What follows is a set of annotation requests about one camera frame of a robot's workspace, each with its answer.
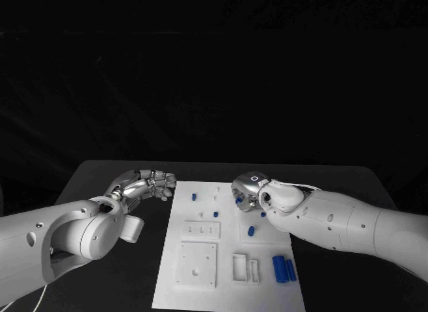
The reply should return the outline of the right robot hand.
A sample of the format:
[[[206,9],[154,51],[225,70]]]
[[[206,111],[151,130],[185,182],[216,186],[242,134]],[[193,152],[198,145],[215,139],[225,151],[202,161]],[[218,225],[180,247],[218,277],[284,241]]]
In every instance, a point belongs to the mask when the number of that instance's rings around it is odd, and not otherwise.
[[[260,209],[258,192],[270,182],[268,176],[261,172],[247,172],[231,182],[231,194],[238,210],[244,213]]]

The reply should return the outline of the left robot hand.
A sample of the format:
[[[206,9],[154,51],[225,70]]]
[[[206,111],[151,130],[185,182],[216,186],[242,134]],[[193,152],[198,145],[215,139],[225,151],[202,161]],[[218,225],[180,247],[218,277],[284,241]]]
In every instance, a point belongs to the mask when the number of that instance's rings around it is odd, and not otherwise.
[[[159,170],[130,170],[111,182],[105,193],[120,200],[159,198],[166,201],[176,186],[176,176]]]

